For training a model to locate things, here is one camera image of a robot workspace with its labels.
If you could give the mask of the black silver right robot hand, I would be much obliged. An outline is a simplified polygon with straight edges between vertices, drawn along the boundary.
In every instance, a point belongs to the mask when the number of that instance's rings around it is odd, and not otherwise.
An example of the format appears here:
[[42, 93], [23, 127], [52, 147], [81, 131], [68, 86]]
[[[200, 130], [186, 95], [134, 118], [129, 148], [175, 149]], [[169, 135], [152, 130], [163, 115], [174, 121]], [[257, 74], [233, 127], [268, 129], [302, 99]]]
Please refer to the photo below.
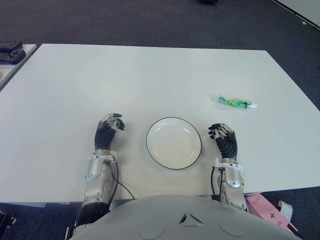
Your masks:
[[209, 136], [214, 139], [223, 159], [237, 160], [238, 144], [235, 131], [224, 123], [215, 123], [209, 128]]

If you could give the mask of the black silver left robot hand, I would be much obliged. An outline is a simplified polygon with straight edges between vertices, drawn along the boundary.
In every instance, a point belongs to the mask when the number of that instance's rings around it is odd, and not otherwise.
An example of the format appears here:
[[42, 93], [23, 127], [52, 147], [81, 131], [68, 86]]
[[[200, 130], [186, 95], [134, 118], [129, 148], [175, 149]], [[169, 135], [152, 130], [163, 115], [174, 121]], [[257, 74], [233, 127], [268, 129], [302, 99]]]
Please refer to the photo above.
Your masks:
[[96, 151], [109, 151], [116, 131], [125, 130], [125, 124], [121, 117], [122, 115], [119, 113], [109, 113], [98, 122], [94, 137], [94, 147]]

